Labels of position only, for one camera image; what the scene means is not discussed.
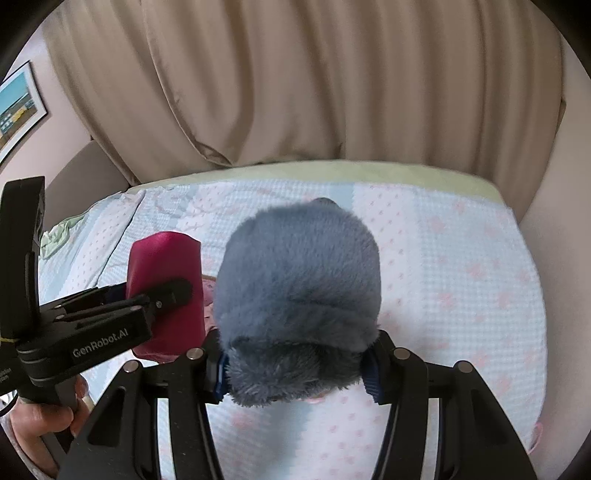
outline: bolt head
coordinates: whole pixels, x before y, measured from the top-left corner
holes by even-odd
[[[465,360],[458,362],[457,368],[463,374],[469,374],[470,372],[472,372],[472,370],[474,370],[474,367],[472,366],[472,364],[470,362],[466,362]]]
[[[135,372],[139,368],[139,362],[137,360],[128,360],[123,365],[123,371],[126,373]]]
[[[395,348],[394,356],[398,358],[398,360],[408,360],[410,358],[410,352],[405,348]]]
[[[191,348],[187,351],[187,358],[189,360],[199,360],[203,356],[204,352],[200,348]]]

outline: beige curtain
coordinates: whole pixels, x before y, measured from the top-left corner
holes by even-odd
[[[56,72],[134,181],[347,158],[492,180],[521,217],[561,98],[529,0],[69,0]]]

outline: pink polka dot fabric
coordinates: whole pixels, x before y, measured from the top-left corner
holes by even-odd
[[[126,225],[120,239],[96,222],[94,234],[79,245],[64,290],[92,286],[89,271],[97,268],[99,285],[124,281],[133,242],[162,230],[201,241],[203,273],[216,276],[225,244],[245,218],[270,206],[328,197],[360,217],[378,243],[381,328],[425,361],[473,362],[524,445],[532,445],[545,392],[544,303],[535,265],[505,206],[369,183],[224,181],[143,192],[129,210],[131,221],[128,213],[120,217]],[[98,266],[106,258],[96,259],[97,242],[111,245],[113,239],[106,265]],[[85,258],[86,251],[94,253]],[[76,283],[78,275],[84,282]],[[112,371],[120,366],[117,361]],[[91,391],[100,393],[108,380],[96,382]],[[431,406],[423,478],[432,478],[436,453],[437,409]],[[225,477],[244,480],[369,479],[388,417],[388,407],[375,405],[361,385],[317,404],[247,409],[227,398],[208,412]]]

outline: gray fuzzy hat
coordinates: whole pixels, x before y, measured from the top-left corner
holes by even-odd
[[[312,397],[360,377],[378,337],[379,251],[328,199],[259,212],[232,234],[213,316],[244,406]]]

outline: picture frame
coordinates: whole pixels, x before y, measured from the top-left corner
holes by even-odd
[[[28,61],[0,85],[0,164],[46,115]]]

